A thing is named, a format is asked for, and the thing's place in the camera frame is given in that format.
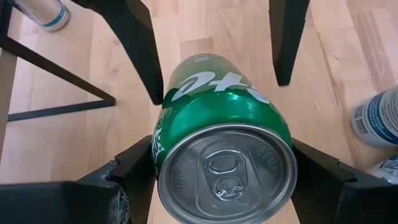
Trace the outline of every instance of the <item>wooden plank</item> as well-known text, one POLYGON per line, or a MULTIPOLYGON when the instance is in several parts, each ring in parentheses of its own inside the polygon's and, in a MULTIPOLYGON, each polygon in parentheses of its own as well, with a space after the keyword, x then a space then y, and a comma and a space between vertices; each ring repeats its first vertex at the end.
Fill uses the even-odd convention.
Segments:
POLYGON ((17 57, 0 49, 0 163, 17 57))
MULTIPOLYGON (((145 2, 152 9, 165 86, 181 60, 219 54, 278 107, 293 137, 362 170, 394 153, 361 143, 351 130, 349 112, 388 88, 386 83, 397 83, 396 0, 311 0, 287 88, 277 86, 272 68, 267 0, 145 2), (391 70, 382 69, 387 64, 391 70)), ((12 36, 114 95, 118 105, 10 123, 2 183, 77 179, 153 132, 160 107, 150 102, 119 40, 99 15, 66 4, 72 17, 60 32, 49 34, 19 16, 12 21, 12 36)), ((15 83, 13 112, 86 100, 74 86, 23 61, 18 61, 15 83)), ((266 223, 298 222, 289 202, 266 223)), ((148 223, 178 223, 156 189, 148 223)))

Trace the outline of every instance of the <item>white can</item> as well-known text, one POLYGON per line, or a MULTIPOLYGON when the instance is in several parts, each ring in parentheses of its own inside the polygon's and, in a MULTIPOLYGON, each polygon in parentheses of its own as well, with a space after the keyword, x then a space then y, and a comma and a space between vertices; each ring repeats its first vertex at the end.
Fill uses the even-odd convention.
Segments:
POLYGON ((368 170, 371 174, 392 184, 398 184, 398 154, 368 170))
POLYGON ((367 144, 398 146, 398 86, 355 107, 351 124, 360 140, 367 144))
POLYGON ((49 31, 61 29, 69 20, 69 10, 60 0, 9 0, 16 8, 49 31))

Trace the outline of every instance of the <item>soda can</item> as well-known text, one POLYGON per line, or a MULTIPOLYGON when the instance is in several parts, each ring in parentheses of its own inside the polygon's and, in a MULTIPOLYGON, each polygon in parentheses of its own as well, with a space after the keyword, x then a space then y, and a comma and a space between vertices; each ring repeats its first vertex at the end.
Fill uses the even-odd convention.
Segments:
POLYGON ((368 170, 368 174, 392 184, 398 184, 398 154, 368 170))
POLYGON ((228 60, 182 62, 170 78, 152 138, 160 199, 182 223, 260 223, 297 180, 288 126, 228 60))
POLYGON ((398 86, 355 107, 351 125, 360 140, 367 144, 398 146, 398 86))
POLYGON ((48 31, 61 29, 69 20, 69 10, 60 0, 8 1, 25 16, 48 31))

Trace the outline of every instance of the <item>silver can top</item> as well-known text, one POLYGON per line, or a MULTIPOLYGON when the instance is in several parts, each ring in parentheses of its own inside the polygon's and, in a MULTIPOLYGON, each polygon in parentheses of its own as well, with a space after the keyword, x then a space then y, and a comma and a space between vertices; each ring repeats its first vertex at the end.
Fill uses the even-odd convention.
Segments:
POLYGON ((182 223, 260 223, 287 203, 296 180, 294 154, 277 134, 221 124, 171 149, 158 190, 166 210, 182 223))

